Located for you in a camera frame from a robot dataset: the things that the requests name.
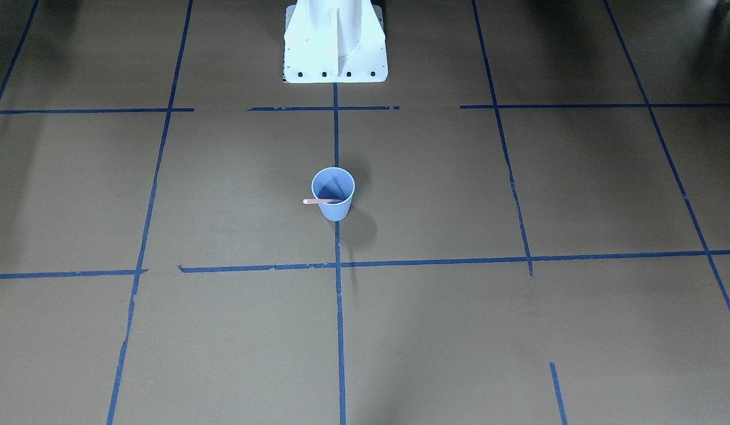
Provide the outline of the blue ribbed cup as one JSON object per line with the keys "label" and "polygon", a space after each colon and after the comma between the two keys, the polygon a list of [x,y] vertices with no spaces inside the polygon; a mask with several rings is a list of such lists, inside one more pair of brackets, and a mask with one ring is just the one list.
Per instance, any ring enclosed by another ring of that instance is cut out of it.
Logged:
{"label": "blue ribbed cup", "polygon": [[334,200],[319,204],[322,215],[329,221],[342,221],[349,212],[356,191],[353,175],[343,168],[327,167],[311,181],[313,198]]}

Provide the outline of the pink chopstick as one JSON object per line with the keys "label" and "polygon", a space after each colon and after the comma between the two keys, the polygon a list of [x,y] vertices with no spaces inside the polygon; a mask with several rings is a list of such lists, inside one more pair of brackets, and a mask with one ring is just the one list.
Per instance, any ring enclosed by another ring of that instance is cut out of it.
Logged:
{"label": "pink chopstick", "polygon": [[342,200],[337,199],[319,199],[319,198],[306,198],[303,199],[302,203],[305,205],[321,205],[321,204],[340,204]]}

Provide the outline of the white mounting pillar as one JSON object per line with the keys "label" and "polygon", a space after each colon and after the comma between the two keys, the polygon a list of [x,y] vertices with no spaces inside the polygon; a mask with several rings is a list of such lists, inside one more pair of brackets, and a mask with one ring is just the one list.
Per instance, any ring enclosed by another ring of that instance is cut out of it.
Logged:
{"label": "white mounting pillar", "polygon": [[283,37],[286,83],[387,80],[384,1],[297,1],[286,8]]}

